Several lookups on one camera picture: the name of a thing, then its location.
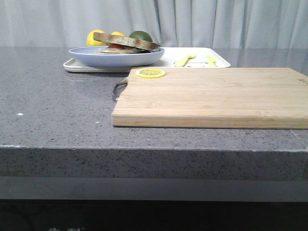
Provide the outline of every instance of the stone surface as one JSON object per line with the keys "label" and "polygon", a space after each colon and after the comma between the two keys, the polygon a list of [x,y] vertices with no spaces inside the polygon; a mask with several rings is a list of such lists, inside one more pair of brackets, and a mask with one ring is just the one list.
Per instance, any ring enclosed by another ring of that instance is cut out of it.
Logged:
{"label": "stone surface", "polygon": [[[116,128],[127,73],[70,73],[68,48],[0,48],[0,176],[308,178],[308,130]],[[291,67],[308,50],[216,50],[232,67]]]}

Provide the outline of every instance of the lemon slice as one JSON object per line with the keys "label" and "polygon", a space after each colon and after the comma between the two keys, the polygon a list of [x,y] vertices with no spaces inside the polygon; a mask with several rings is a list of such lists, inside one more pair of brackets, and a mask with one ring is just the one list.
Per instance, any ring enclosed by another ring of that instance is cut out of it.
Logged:
{"label": "lemon slice", "polygon": [[160,69],[145,68],[136,71],[136,76],[142,78],[160,78],[165,76],[165,71]]}

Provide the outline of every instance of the yellow lemon slice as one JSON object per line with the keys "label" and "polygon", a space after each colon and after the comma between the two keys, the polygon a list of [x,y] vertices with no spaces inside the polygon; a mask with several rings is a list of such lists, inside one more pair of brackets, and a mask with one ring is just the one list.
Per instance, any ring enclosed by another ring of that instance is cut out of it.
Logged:
{"label": "yellow lemon slice", "polygon": [[123,34],[122,32],[118,32],[118,31],[114,31],[114,32],[112,32],[111,34],[112,34],[112,35],[119,35],[119,36],[125,36],[125,37],[126,37],[125,34]]}
{"label": "yellow lemon slice", "polygon": [[88,34],[88,37],[87,37],[87,46],[88,47],[92,47],[92,46],[106,46],[107,43],[99,42],[99,41],[96,41],[96,40],[93,39],[94,32],[105,33],[103,30],[93,30],[93,31],[91,31]]}
{"label": "yellow lemon slice", "polygon": [[142,78],[160,78],[165,76],[165,71],[160,69],[145,68],[136,71],[136,76]]}

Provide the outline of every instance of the green lime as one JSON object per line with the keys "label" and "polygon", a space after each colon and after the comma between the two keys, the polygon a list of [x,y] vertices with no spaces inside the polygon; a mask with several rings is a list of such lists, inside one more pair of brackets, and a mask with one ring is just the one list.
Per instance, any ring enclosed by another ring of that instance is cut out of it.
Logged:
{"label": "green lime", "polygon": [[140,30],[136,30],[134,32],[132,32],[130,35],[129,35],[130,38],[134,38],[134,39],[140,39],[140,40],[145,40],[145,41],[148,41],[148,42],[153,42],[151,36],[144,32],[144,31],[140,31]]}

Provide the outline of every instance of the lime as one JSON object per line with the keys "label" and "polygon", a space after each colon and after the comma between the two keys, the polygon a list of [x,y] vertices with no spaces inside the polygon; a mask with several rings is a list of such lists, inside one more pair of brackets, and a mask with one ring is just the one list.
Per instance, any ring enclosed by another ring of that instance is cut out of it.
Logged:
{"label": "lime", "polygon": [[136,71],[136,76],[142,78],[160,78],[165,76],[165,71],[161,69],[144,68]]}
{"label": "lime", "polygon": [[88,34],[88,37],[87,37],[87,46],[88,46],[88,47],[92,47],[92,46],[106,46],[107,43],[95,41],[95,40],[93,39],[94,32],[105,33],[105,32],[102,31],[102,30],[93,30],[93,31],[91,31],[91,32]]}
{"label": "lime", "polygon": [[134,38],[134,39],[140,39],[140,40],[145,40],[148,42],[153,42],[151,36],[144,32],[144,31],[140,31],[140,30],[136,30],[134,32],[132,32],[129,37]]}

